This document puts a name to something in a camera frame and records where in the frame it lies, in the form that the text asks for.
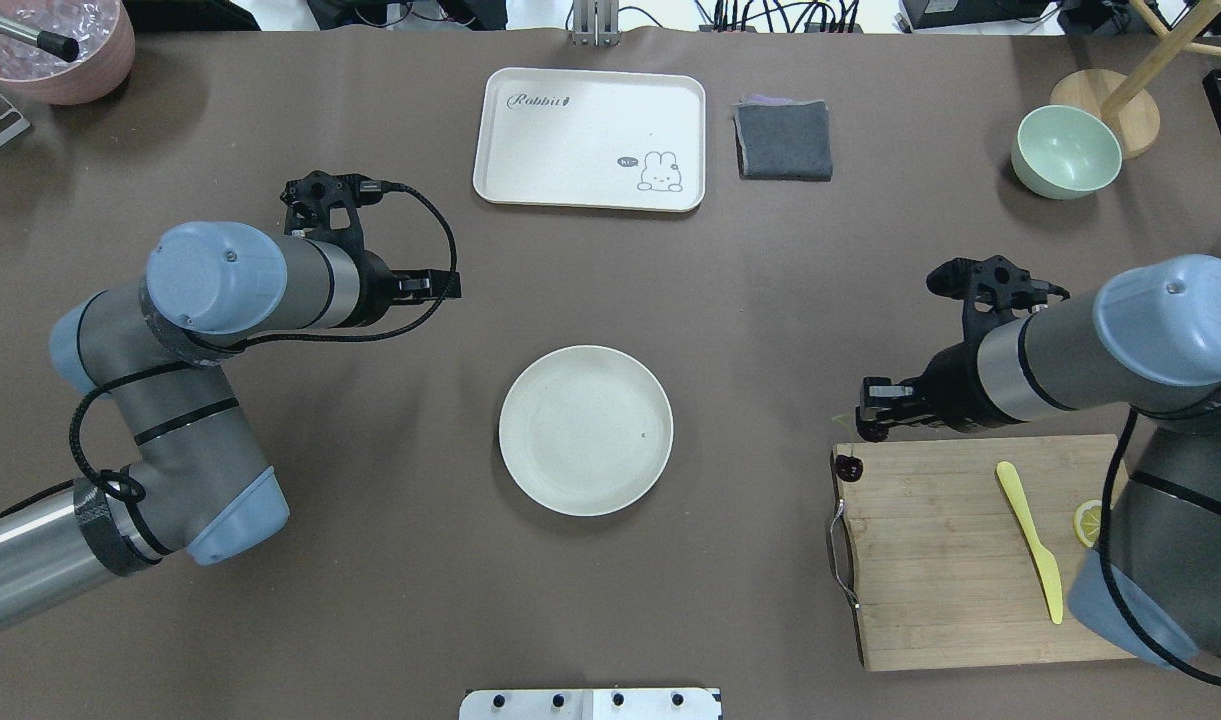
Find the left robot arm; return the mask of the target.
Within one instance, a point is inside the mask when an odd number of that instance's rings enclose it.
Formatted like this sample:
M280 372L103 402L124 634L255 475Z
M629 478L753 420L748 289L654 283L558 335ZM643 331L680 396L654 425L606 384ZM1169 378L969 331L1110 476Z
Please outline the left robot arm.
M162 233L139 281L54 323L53 369L81 393L74 478L0 513L0 632L175 552L208 566L284 528L289 506L223 360L271 342L364 343L396 306L432 315L462 293L447 268L391 268L358 211L409 184L349 173L286 183L284 236L238 222Z

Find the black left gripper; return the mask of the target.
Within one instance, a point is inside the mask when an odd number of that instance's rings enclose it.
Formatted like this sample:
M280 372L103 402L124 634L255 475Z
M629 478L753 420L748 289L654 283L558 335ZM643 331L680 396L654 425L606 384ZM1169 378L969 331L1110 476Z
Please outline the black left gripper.
M309 329L363 327L377 322L389 309L385 290L389 268L364 247L358 209L382 199L379 181L358 173L331 176L313 170L284 184L284 229L305 240L321 255L327 275L327 299ZM398 301L424 304L460 299L458 272L441 268L400 270Z

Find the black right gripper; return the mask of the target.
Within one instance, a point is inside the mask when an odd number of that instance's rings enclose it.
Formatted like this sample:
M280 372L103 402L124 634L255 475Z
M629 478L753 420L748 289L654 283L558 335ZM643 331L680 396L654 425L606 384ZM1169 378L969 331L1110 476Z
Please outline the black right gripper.
M869 375L862 380L862 408L856 419L889 430L915 427L924 406L926 423L974 433L1067 412L1035 382L1024 347L1029 319L1050 297L1070 299L1070 290L1031 277L1002 256L954 257L926 278L927 290L962 301L963 338L939 351L918 378L894 382Z

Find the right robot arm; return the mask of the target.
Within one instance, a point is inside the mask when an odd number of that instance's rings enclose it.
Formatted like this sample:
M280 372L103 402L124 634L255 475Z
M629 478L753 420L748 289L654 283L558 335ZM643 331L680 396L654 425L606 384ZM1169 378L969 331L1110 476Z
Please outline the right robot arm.
M962 301L963 338L910 380L863 380L858 434L972 433L1112 404L1128 409L1103 484L1103 536L1071 585L1073 616L1137 659L1219 685L1221 259L1173 257L1089 297L994 256L927 275Z

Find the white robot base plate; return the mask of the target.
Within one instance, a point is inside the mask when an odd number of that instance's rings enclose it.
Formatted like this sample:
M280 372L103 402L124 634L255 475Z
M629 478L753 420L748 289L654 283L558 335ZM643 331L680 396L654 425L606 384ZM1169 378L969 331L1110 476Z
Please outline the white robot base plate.
M459 719L724 719L719 689L702 687L484 689Z

